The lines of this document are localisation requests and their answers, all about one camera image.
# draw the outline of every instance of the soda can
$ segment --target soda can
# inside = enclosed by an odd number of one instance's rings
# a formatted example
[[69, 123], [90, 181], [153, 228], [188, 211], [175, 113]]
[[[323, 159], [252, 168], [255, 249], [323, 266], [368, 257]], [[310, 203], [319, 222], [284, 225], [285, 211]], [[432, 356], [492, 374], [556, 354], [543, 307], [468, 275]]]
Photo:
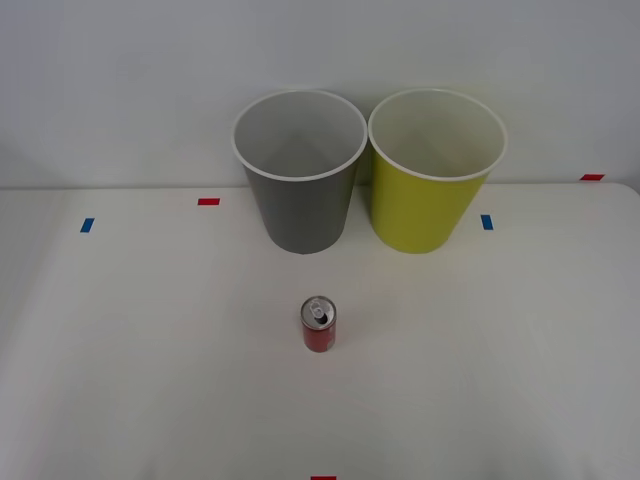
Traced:
[[304, 344], [314, 352], [326, 352], [336, 341], [336, 306], [327, 297], [309, 298], [300, 311]]

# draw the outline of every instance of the white rim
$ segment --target white rim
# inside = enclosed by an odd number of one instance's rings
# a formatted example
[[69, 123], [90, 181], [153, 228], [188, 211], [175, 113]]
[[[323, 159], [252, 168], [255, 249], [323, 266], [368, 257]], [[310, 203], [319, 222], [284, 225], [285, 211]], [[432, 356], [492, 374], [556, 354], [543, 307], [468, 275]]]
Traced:
[[[378, 146], [378, 144], [376, 143], [376, 139], [373, 138], [372, 125], [373, 125], [373, 121], [375, 119], [375, 115], [376, 115], [376, 113], [378, 113], [380, 108], [382, 108], [387, 102], [395, 99], [396, 97], [400, 97], [402, 95], [407, 95], [409, 93], [415, 93], [415, 92], [441, 92], [441, 93], [448, 93], [450, 95], [455, 95], [457, 97], [464, 98], [465, 100], [469, 100], [470, 102], [473, 102], [476, 105], [482, 107], [498, 123], [498, 125], [500, 127], [500, 131], [502, 132], [503, 145], [502, 145], [502, 151], [500, 152], [500, 155], [498, 155], [498, 158], [491, 165], [489, 165], [487, 168], [485, 168], [483, 170], [480, 170], [479, 172], [472, 173], [470, 175], [464, 175], [462, 177], [436, 177], [434, 175], [426, 175], [424, 173], [414, 172], [413, 170], [410, 170], [407, 167], [403, 167], [399, 163], [396, 163], [393, 160], [391, 160], [387, 156], [387, 154], [384, 153], [382, 151], [382, 149]], [[486, 175], [487, 173], [489, 173], [491, 170], [493, 170], [502, 161], [502, 159], [504, 158], [504, 154], [507, 151], [507, 143], [508, 143], [507, 128], [505, 127], [504, 123], [502, 122], [502, 119], [493, 110], [491, 110], [489, 107], [487, 107], [484, 103], [476, 100], [473, 97], [470, 97], [469, 95], [465, 95], [464, 93], [456, 92], [454, 90], [448, 90], [446, 88], [414, 88], [414, 89], [411, 89], [411, 90], [403, 90], [401, 92], [394, 93], [390, 97], [387, 97], [382, 102], [380, 102], [378, 104], [378, 106], [376, 108], [374, 108], [373, 112], [371, 112], [371, 115], [369, 116], [368, 131], [369, 131], [369, 139], [371, 140], [371, 144], [373, 145], [373, 148], [375, 148], [376, 152], [378, 152], [378, 154], [382, 158], [384, 158], [388, 163], [390, 163], [391, 165], [396, 167], [398, 170], [402, 170], [404, 173], [408, 173], [409, 175], [411, 175], [413, 177], [424, 178], [425, 180], [434, 180], [434, 181], [437, 181], [437, 182], [462, 182], [462, 181], [465, 181], [465, 180], [471, 180], [473, 178], [478, 178], [478, 177], [482, 177], [482, 176]]]
[[[277, 97], [279, 95], [287, 95], [287, 94], [290, 94], [290, 93], [297, 93], [297, 92], [314, 93], [314, 94], [318, 94], [318, 95], [326, 95], [326, 96], [334, 98], [336, 100], [340, 100], [342, 103], [347, 105], [351, 110], [353, 110], [358, 115], [358, 118], [360, 119], [360, 124], [362, 126], [362, 132], [363, 132], [362, 143], [360, 144], [360, 147], [358, 148], [358, 151], [355, 153], [355, 155], [353, 155], [353, 157], [351, 157], [348, 161], [346, 161], [342, 165], [334, 168], [333, 170], [329, 170], [328, 172], [324, 172], [324, 173], [319, 173], [318, 175], [311, 175], [311, 176], [308, 176], [308, 177], [283, 177], [281, 175], [274, 175], [273, 173], [269, 173], [269, 172], [265, 172], [264, 170], [260, 170], [258, 167], [252, 165], [247, 160], [245, 160], [245, 158], [238, 151], [238, 147], [236, 145], [236, 129], [238, 128], [238, 123], [240, 123], [240, 120], [242, 120], [242, 117], [249, 110], [251, 110], [253, 107], [255, 107], [257, 104], [259, 104], [259, 103], [261, 103], [261, 102], [263, 102], [265, 100], [268, 100], [269, 98]], [[311, 180], [320, 180], [321, 178], [330, 177], [331, 175], [334, 175], [334, 174], [344, 170], [349, 165], [351, 165], [353, 162], [355, 162], [360, 157], [362, 152], [364, 151], [364, 147], [366, 147], [366, 145], [367, 145], [367, 138], [368, 138], [367, 132], [368, 132], [368, 130], [367, 130], [367, 121], [365, 120], [364, 116], [362, 115], [362, 112], [360, 110], [358, 110], [354, 104], [352, 104], [350, 101], [342, 98], [341, 96], [333, 94], [333, 93], [325, 92], [324, 90], [301, 90], [301, 89], [298, 89], [298, 90], [285, 90], [283, 92], [276, 92], [276, 93], [272, 93], [272, 94], [266, 95], [264, 97], [261, 97], [258, 100], [256, 100], [255, 102], [253, 102], [252, 104], [250, 104], [248, 107], [246, 107], [244, 110], [242, 110], [242, 112], [240, 112], [240, 114], [236, 118], [235, 122], [233, 122], [233, 130], [231, 132], [231, 146], [233, 147], [233, 153], [236, 155], [236, 158], [238, 158], [238, 160], [240, 160], [240, 162], [242, 162], [242, 164], [245, 167], [247, 167], [249, 170], [257, 173], [258, 175], [262, 175], [263, 177], [271, 178], [273, 180], [280, 180], [280, 181], [283, 181], [283, 182], [309, 182]]]

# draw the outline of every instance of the trash can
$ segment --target trash can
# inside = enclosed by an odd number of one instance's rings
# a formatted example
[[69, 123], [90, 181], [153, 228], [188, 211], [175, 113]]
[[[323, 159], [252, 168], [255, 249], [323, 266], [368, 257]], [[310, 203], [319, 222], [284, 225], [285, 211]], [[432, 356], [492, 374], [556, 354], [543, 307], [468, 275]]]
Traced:
[[506, 128], [488, 107], [434, 88], [382, 101], [369, 118], [369, 138], [371, 222], [384, 243], [407, 253], [447, 241], [507, 146]]
[[362, 113], [328, 92], [276, 93], [238, 116], [234, 153], [276, 245], [307, 254], [338, 240], [366, 143]]

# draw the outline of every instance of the blue tape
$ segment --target blue tape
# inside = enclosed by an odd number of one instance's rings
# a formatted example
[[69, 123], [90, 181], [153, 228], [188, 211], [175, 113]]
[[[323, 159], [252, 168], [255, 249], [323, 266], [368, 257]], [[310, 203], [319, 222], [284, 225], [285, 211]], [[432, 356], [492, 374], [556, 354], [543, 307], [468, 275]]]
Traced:
[[89, 233], [91, 231], [91, 227], [93, 226], [93, 221], [95, 218], [85, 218], [84, 223], [82, 224], [82, 228], [80, 229], [80, 233]]
[[493, 222], [491, 221], [491, 215], [480, 215], [482, 219], [482, 227], [485, 230], [493, 230]]

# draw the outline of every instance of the white background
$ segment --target white background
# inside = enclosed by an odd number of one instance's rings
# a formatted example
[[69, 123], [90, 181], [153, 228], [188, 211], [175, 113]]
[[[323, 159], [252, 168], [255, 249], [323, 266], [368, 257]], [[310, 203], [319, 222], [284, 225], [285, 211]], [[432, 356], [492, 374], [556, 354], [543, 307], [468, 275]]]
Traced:
[[635, 0], [3, 0], [0, 186], [245, 184], [229, 136], [258, 96], [409, 86], [505, 119], [493, 181], [640, 186]]

